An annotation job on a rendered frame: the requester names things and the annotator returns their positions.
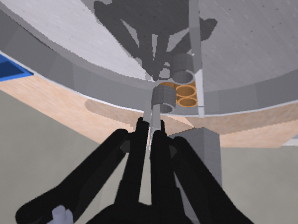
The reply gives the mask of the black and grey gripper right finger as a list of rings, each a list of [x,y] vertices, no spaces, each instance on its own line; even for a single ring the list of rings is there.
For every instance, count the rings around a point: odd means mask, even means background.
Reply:
[[[159,204],[160,224],[187,224],[174,172],[200,224],[254,224],[235,207],[188,141],[167,136],[160,104],[153,110],[149,139],[151,205]]]

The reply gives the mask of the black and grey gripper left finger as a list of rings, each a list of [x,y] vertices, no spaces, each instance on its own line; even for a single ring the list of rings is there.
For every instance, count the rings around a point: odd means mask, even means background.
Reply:
[[[116,129],[58,186],[21,206],[16,223],[74,224],[129,153],[107,224],[135,224],[150,125],[151,102],[145,101],[134,132]]]

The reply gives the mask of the grey metal bushing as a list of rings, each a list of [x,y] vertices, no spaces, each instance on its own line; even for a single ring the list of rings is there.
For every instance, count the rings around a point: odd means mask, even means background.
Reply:
[[[177,85],[188,85],[195,81],[192,55],[180,53],[171,59],[170,80]]]
[[[159,85],[153,89],[151,110],[153,106],[160,104],[160,114],[170,114],[175,111],[177,92],[173,87]]]

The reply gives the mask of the blue crate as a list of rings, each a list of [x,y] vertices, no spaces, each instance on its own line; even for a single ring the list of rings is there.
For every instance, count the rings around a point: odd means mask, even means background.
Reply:
[[[29,70],[21,67],[17,63],[0,54],[0,82],[28,77],[30,73],[31,72]]]

